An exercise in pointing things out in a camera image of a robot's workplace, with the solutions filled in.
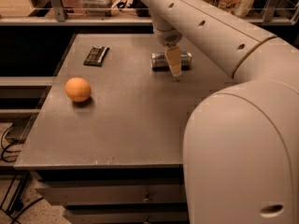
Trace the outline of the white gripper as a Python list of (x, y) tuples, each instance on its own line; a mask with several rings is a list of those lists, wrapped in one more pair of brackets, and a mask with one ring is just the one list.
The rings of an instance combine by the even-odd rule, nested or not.
[(182, 38), (182, 34), (176, 29), (170, 31), (160, 31), (154, 28), (153, 32), (156, 35), (158, 42), (163, 47), (167, 47), (165, 51), (165, 58), (172, 75), (174, 77), (179, 77), (181, 75), (181, 51), (177, 46), (177, 43)]

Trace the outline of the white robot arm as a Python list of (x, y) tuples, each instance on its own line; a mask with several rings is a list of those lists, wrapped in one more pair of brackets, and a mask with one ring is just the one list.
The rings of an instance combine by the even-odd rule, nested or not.
[(235, 82), (192, 112), (183, 141), (191, 224), (298, 224), (299, 52), (202, 0), (141, 0)]

